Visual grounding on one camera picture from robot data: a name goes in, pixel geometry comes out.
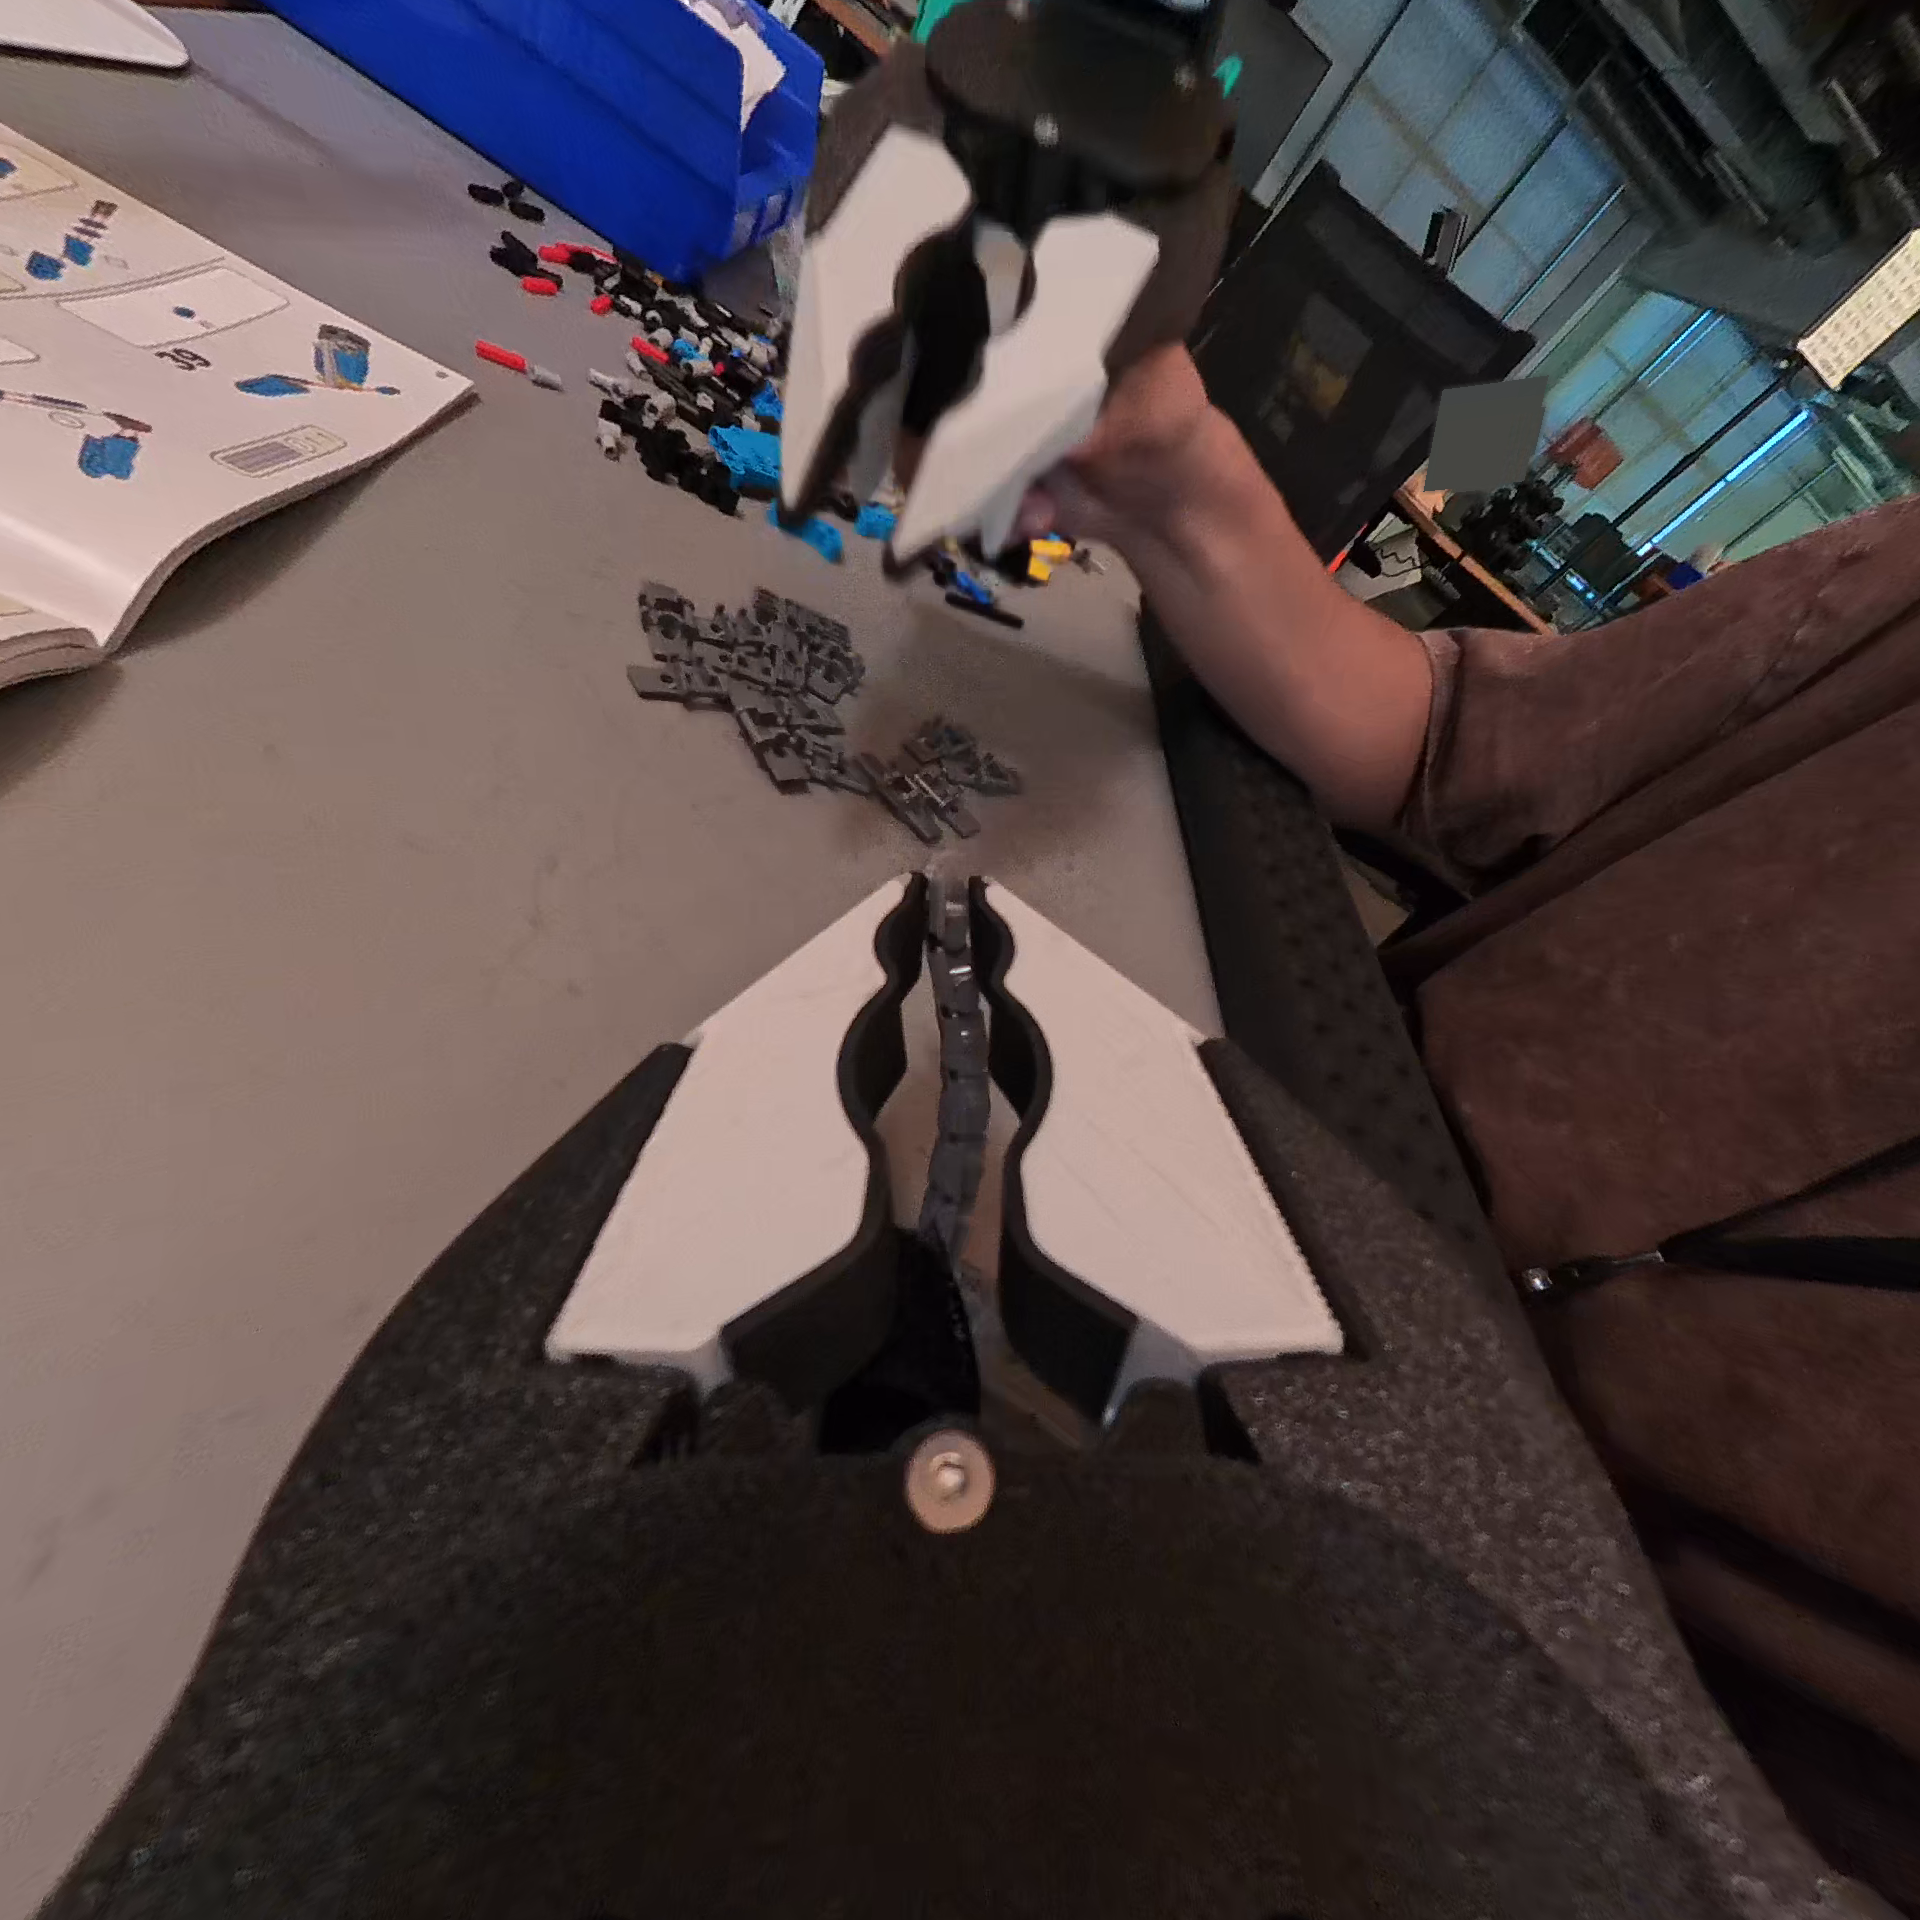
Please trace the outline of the black perforated pad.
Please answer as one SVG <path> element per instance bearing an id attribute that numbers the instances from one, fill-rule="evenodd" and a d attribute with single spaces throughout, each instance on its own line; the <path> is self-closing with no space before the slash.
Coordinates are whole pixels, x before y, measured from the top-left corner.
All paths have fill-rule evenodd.
<path id="1" fill-rule="evenodd" d="M 1135 634 L 1223 1036 L 1516 1304 L 1332 829 L 1199 689 L 1152 609 Z"/>

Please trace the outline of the grey desk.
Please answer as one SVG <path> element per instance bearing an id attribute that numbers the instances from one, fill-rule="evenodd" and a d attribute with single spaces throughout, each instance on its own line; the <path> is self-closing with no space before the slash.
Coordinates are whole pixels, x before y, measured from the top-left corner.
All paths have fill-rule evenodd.
<path id="1" fill-rule="evenodd" d="M 5 696 L 5 1916 L 137 1772 L 397 1298 L 653 1045 L 922 861 L 636 699 L 642 580 L 846 620 L 864 737 L 949 713 L 1023 770 L 950 857 L 1217 1032 L 1122 566 L 999 632 L 607 461 L 616 325 L 488 262 L 466 186 L 505 172 L 274 18 L 176 28 L 169 80 L 6 57 L 6 126 L 472 403 Z"/>

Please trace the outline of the open instruction booklet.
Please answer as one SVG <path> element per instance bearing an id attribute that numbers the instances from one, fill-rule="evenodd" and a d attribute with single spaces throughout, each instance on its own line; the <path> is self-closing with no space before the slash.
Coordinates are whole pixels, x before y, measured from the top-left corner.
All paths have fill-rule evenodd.
<path id="1" fill-rule="evenodd" d="M 472 385 L 1 130 L 1 686 L 108 660 L 204 547 Z"/>

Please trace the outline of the pile of small building bricks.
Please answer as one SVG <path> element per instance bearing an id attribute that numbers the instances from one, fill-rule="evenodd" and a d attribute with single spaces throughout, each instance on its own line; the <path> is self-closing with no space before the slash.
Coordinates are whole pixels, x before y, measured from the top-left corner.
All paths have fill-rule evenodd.
<path id="1" fill-rule="evenodd" d="M 605 244 L 559 234 L 535 237 L 546 206 L 514 176 L 472 181 L 466 197 L 509 219 L 486 257 L 527 297 L 558 299 L 576 276 L 586 310 L 628 329 L 624 371 L 586 372 L 598 393 L 594 441 L 602 457 L 616 461 L 631 452 L 661 488 L 685 492 L 727 516 L 759 504 L 772 526 L 783 526 L 777 505 L 783 316 L 768 305 L 735 310 L 696 284 L 663 276 Z M 852 488 L 840 482 L 820 512 L 786 532 L 828 563 L 846 556 L 847 537 L 890 549 L 901 501 L 888 476 Z M 1060 536 L 1006 547 L 994 558 L 944 537 L 909 566 L 926 569 L 949 605 L 1006 629 L 1023 625 L 1006 601 L 1012 590 L 1045 588 L 1068 566 L 1095 578 L 1108 569 L 1093 547 Z"/>

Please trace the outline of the person's right forearm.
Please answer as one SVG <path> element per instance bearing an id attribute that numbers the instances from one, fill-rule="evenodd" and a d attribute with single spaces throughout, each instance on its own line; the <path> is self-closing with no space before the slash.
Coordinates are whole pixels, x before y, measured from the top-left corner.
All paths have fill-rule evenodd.
<path id="1" fill-rule="evenodd" d="M 1398 819 L 1432 708 L 1429 653 L 1335 582 L 1225 416 L 1201 416 L 1134 564 L 1204 691 L 1332 824 Z"/>

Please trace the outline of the blue storage bin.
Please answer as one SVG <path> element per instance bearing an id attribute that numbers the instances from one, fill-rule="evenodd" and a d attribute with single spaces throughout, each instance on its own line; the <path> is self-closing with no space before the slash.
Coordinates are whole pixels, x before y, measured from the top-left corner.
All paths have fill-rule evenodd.
<path id="1" fill-rule="evenodd" d="M 672 281 L 768 242 L 805 206 L 824 66 L 764 5 L 269 11 Z"/>

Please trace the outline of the person's right hand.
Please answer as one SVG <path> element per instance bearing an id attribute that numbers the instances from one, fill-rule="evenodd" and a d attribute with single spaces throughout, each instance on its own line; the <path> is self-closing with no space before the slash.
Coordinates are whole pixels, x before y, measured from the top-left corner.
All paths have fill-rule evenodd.
<path id="1" fill-rule="evenodd" d="M 1182 342 L 1146 353 L 1110 387 L 1087 436 L 1030 484 L 1017 537 L 1108 547 L 1140 588 L 1201 566 L 1260 524 L 1266 481 L 1214 408 Z"/>

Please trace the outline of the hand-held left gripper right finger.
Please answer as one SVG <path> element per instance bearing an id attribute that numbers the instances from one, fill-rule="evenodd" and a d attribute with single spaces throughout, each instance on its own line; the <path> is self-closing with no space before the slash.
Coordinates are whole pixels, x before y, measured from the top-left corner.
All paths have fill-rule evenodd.
<path id="1" fill-rule="evenodd" d="M 1183 1018 L 994 881 L 968 884 L 999 1178 L 999 1320 L 1087 1419 L 1143 1384 L 1346 1337 Z"/>

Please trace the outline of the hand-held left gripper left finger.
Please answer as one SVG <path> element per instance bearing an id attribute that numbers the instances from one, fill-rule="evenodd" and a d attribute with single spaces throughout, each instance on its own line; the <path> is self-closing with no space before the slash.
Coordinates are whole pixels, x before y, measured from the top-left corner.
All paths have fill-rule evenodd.
<path id="1" fill-rule="evenodd" d="M 546 1337 L 700 1392 L 822 1405 L 895 1320 L 878 1120 L 905 1077 L 920 877 L 887 881 L 709 1014 Z"/>

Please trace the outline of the white laptop stand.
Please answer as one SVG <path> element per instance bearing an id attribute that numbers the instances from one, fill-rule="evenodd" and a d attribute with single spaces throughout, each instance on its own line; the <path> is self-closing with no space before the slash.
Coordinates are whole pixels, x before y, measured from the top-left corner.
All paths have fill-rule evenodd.
<path id="1" fill-rule="evenodd" d="M 183 41 L 137 3 L 1 3 L 1 50 L 180 73 Z"/>

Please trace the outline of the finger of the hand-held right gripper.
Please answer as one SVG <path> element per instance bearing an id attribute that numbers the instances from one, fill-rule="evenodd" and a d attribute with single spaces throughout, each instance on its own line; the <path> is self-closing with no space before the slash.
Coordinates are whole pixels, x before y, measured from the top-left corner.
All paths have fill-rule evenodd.
<path id="1" fill-rule="evenodd" d="M 988 336 L 966 387 L 926 433 L 887 544 L 890 569 L 950 540 L 984 554 L 1007 547 L 1029 489 L 1095 426 L 1108 350 L 1158 251 L 1152 230 L 1116 212 L 1064 214 L 1040 230 L 1023 310 Z"/>
<path id="2" fill-rule="evenodd" d="M 970 211 L 938 134 L 887 128 L 807 237 L 783 372 L 782 526 L 888 473 L 919 362 L 913 318 Z"/>

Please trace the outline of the pile of grey links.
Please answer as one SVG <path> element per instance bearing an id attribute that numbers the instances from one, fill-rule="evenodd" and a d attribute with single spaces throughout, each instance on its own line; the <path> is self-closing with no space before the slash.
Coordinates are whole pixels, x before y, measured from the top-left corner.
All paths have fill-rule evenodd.
<path id="1" fill-rule="evenodd" d="M 768 785 L 878 803 L 927 848 L 980 829 L 984 801 L 1023 793 L 1023 770 L 964 721 L 935 712 L 894 746 L 864 737 L 854 708 L 869 664 L 846 621 L 754 590 L 749 601 L 700 605 L 644 580 L 636 593 L 644 658 L 628 686 L 647 704 L 721 713 Z"/>

